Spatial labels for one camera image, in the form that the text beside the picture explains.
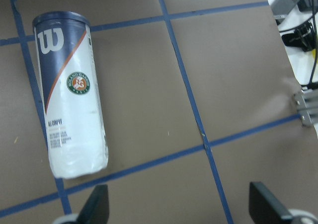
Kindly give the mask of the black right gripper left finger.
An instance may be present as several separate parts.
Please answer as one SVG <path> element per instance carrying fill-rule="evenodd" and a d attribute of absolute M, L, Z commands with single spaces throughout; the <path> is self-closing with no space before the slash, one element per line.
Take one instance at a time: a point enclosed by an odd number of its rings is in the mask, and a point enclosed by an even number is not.
<path fill-rule="evenodd" d="M 58 217 L 55 224 L 107 224 L 110 216 L 107 184 L 96 185 L 78 214 Z"/>

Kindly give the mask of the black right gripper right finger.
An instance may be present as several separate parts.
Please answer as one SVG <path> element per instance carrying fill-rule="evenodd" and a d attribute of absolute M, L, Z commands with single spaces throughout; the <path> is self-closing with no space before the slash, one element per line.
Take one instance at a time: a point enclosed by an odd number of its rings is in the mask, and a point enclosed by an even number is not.
<path fill-rule="evenodd" d="M 287 209 L 262 182 L 250 182 L 248 211 L 255 224 L 316 224 L 310 212 Z"/>

